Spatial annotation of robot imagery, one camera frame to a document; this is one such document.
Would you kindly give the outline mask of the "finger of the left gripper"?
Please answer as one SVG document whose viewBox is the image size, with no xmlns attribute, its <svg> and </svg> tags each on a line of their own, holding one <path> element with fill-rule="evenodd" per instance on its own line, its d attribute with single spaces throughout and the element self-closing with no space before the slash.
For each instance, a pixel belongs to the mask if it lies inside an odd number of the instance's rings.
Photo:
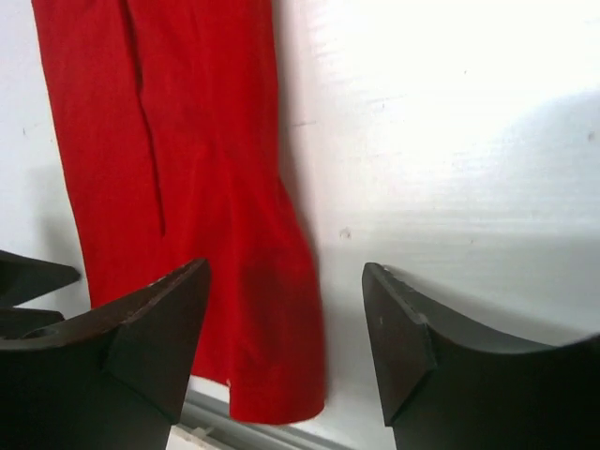
<svg viewBox="0 0 600 450">
<path fill-rule="evenodd" d="M 64 320 L 54 310 L 19 307 L 2 308 L 0 311 L 1 338 L 41 338 L 53 333 L 51 326 Z"/>
</svg>

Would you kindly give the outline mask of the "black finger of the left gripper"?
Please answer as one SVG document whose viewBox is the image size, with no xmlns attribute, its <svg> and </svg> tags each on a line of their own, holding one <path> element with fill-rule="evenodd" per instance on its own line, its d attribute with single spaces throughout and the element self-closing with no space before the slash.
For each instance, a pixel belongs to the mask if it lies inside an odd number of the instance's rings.
<svg viewBox="0 0 600 450">
<path fill-rule="evenodd" d="M 78 281 L 72 266 L 1 251 L 2 306 L 18 306 Z"/>
</svg>

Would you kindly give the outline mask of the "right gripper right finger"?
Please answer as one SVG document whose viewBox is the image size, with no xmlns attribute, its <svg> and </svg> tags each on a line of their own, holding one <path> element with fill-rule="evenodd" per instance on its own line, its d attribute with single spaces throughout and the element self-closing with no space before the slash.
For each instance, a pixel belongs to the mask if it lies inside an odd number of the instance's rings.
<svg viewBox="0 0 600 450">
<path fill-rule="evenodd" d="M 364 266 L 362 289 L 397 448 L 598 447 L 598 337 L 550 346 L 506 334 L 375 262 Z"/>
</svg>

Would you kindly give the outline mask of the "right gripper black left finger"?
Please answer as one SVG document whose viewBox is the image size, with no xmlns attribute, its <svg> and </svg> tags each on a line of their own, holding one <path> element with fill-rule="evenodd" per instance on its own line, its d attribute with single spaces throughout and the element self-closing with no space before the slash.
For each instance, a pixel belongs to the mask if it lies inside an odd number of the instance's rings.
<svg viewBox="0 0 600 450">
<path fill-rule="evenodd" d="M 210 290 L 194 260 L 136 292 L 1 338 L 5 449 L 163 449 L 181 417 Z"/>
</svg>

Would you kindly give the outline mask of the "red t shirt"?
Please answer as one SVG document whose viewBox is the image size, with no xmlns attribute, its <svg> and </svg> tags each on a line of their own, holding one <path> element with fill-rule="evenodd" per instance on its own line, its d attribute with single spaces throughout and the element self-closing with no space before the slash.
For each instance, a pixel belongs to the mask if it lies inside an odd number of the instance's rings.
<svg viewBox="0 0 600 450">
<path fill-rule="evenodd" d="M 204 258 L 193 374 L 228 387 L 238 421 L 318 415 L 323 309 L 279 174 L 271 3 L 32 8 L 92 306 Z"/>
</svg>

